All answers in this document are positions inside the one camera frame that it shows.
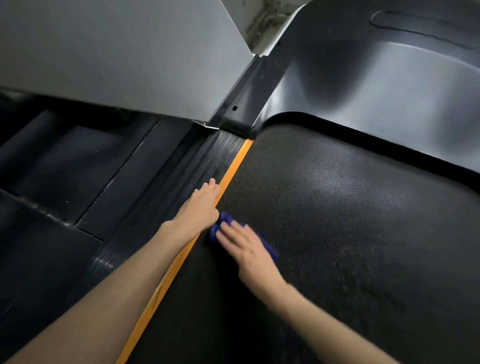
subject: gray panel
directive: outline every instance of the gray panel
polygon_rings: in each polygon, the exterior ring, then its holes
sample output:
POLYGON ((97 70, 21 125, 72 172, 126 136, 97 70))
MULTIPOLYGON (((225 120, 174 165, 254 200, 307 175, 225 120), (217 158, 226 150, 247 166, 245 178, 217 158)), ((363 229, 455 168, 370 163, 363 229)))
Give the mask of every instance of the gray panel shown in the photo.
POLYGON ((220 0, 4 0, 0 86, 208 121, 252 60, 220 0))

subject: blue cleaning rag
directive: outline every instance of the blue cleaning rag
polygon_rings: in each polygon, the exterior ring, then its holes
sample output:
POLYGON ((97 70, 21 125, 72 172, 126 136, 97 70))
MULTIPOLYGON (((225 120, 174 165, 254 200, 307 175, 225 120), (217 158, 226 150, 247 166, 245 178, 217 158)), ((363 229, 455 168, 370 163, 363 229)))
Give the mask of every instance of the blue cleaning rag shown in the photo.
MULTIPOLYGON (((212 226, 212 229, 210 230, 210 241, 213 242, 213 243, 216 243, 216 244, 220 244, 218 242, 218 239, 216 238, 216 232, 220 228, 220 224, 222 222, 226 222, 228 225, 230 225, 232 223, 232 221, 233 221, 232 216, 230 216, 226 212, 222 212, 220 214, 220 218, 218 219, 218 222, 214 226, 212 226)), ((278 254, 278 252, 272 246, 270 246, 265 241, 265 239, 263 239, 261 236, 259 236, 259 238, 260 238, 260 241, 262 242, 264 248, 266 249, 266 251, 268 251, 268 253, 272 257, 273 261, 276 262, 280 258, 280 255, 278 254)))

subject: forearm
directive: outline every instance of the forearm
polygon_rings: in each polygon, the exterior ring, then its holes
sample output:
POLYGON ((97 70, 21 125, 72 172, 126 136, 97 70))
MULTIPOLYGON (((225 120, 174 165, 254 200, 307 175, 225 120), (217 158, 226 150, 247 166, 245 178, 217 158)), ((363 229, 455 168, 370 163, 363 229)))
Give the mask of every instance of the forearm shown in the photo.
POLYGON ((162 226, 142 249, 9 363, 115 363, 178 247, 186 243, 168 230, 162 226))
POLYGON ((326 364, 397 363, 348 326, 286 285, 271 309, 287 322, 326 364))

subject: orange edge trim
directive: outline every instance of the orange edge trim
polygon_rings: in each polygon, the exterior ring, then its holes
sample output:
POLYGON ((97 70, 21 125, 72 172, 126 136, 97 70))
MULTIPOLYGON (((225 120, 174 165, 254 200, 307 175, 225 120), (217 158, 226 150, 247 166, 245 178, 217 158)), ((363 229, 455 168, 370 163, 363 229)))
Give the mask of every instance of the orange edge trim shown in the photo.
MULTIPOLYGON (((235 175, 235 172, 237 171, 241 162, 245 158, 245 155, 250 149, 250 146, 252 145, 252 143, 253 143, 253 140, 249 140, 249 139, 245 140, 240 150, 238 151, 237 155, 233 159, 233 162, 230 164, 230 167, 228 168, 227 172, 222 178, 222 181, 219 184, 220 194, 216 198, 215 206, 218 204, 220 198, 223 195, 223 192, 225 192, 225 190, 227 189, 228 184, 232 180, 233 176, 235 175)), ((135 347, 141 335, 143 334, 145 328, 147 327, 148 322, 152 318, 153 314, 155 313, 155 310, 157 309, 158 305, 160 304, 163 297, 165 296, 165 293, 170 287, 170 284, 172 284, 175 276, 180 270, 180 267, 182 266, 183 262, 187 258, 188 253, 190 252, 190 250, 192 250, 193 244, 195 244, 199 235, 200 234, 195 236, 195 238, 191 242, 189 242, 173 260, 172 264, 170 265, 167 272, 165 273, 162 280, 160 281, 160 284, 155 289, 154 294, 152 295, 152 297, 150 298, 150 301, 148 302, 148 305, 145 307, 144 311, 142 312, 142 315, 138 319, 137 324, 135 325, 132 333, 130 334, 130 337, 128 338, 127 343, 123 347, 123 350, 120 353, 120 356, 117 359, 116 364, 125 364, 127 362, 127 359, 132 353, 133 348, 135 347)))

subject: person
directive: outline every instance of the person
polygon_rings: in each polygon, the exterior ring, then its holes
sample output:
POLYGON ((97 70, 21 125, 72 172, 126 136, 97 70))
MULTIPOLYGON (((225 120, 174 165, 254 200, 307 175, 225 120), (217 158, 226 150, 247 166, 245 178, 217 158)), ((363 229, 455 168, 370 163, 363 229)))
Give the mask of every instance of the person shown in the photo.
MULTIPOLYGON (((156 286, 180 250, 218 219, 214 179, 195 190, 173 220, 9 361, 114 364, 156 286)), ((396 363, 385 352, 286 283, 253 230, 221 224, 217 238, 239 265, 239 278, 288 323, 326 364, 396 363)))

